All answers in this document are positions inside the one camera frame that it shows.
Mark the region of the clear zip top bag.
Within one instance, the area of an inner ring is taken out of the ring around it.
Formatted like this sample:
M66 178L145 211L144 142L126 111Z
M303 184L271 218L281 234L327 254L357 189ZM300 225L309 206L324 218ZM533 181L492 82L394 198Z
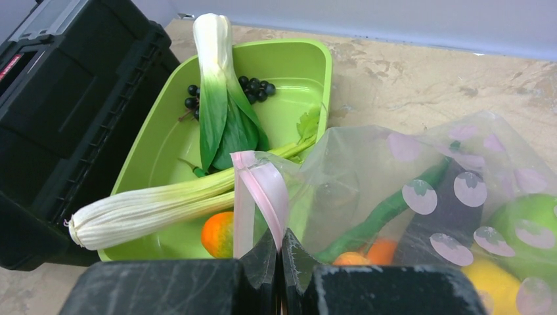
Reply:
M487 185L481 225L471 246L474 261L487 259L520 282L516 297L520 314L555 314L556 285L537 277L520 280L505 269L501 259L515 252L487 221L499 207L519 197L556 196L556 173L502 117L491 112L417 135L376 125L333 127L301 161L272 152L233 154L233 255L244 256L270 231L283 271L279 291L283 305L282 240L287 230L316 260L315 253L362 223L381 201L402 189L409 208L355 251L366 253L379 238L399 243L412 218L432 213L437 205L436 188L419 196L410 192L409 182L445 157L479 173Z

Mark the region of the green toy lime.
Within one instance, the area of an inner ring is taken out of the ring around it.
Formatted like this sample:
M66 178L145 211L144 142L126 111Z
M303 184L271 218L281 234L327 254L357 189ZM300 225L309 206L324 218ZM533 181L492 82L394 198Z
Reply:
M556 196L529 194L499 207L487 225L514 250L502 265L520 280L537 277L556 285Z

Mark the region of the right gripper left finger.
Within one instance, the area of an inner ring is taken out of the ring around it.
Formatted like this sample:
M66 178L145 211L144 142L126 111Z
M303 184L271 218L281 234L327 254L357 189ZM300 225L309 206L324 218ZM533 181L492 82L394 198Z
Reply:
M61 314L278 314L270 231L240 259L98 262Z

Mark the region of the green toy chili pepper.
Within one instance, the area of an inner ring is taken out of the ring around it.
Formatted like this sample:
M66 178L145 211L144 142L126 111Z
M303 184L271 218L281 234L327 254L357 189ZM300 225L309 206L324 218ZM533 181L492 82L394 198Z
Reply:
M438 164L424 171L419 177L409 182L409 190L423 196L433 192L439 186L450 162L450 157L443 158ZM334 240L322 251L313 256L321 263L332 263L344 252L355 251L370 243L379 231L392 219L409 208L409 203L404 200L402 189L381 201L360 224L354 226Z

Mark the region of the toy mango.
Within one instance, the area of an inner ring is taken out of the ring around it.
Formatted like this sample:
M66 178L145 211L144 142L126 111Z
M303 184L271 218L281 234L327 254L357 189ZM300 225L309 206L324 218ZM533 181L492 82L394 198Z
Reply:
M233 257L234 213L226 211L212 215L203 225L201 244L216 259Z

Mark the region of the orange toy tangerine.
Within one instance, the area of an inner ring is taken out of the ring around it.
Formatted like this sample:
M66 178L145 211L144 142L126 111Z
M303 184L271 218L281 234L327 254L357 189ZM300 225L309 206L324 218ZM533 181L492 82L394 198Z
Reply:
M398 243L394 240L379 238L366 253L362 251L348 251L339 255L332 264L336 266L391 265L397 245Z

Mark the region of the toy eggplant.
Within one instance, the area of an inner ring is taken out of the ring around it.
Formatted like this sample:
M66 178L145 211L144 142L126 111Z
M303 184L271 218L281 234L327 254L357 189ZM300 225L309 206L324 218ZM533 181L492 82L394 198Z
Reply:
M398 243L394 264L460 268L473 263L471 246L487 200L486 183L479 173L452 161L435 192L435 210L412 218Z

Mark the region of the yellow toy pear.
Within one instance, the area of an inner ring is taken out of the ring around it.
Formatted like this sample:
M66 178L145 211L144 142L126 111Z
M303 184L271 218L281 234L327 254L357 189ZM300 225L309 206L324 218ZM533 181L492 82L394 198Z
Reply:
M487 314L520 314L516 297L520 282L487 259L476 259L461 271L474 285Z

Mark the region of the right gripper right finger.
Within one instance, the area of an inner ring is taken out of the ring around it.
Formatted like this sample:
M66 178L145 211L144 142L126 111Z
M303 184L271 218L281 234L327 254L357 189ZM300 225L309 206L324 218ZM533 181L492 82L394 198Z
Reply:
M282 240L287 314L486 314L472 283L444 266L318 263L291 230Z

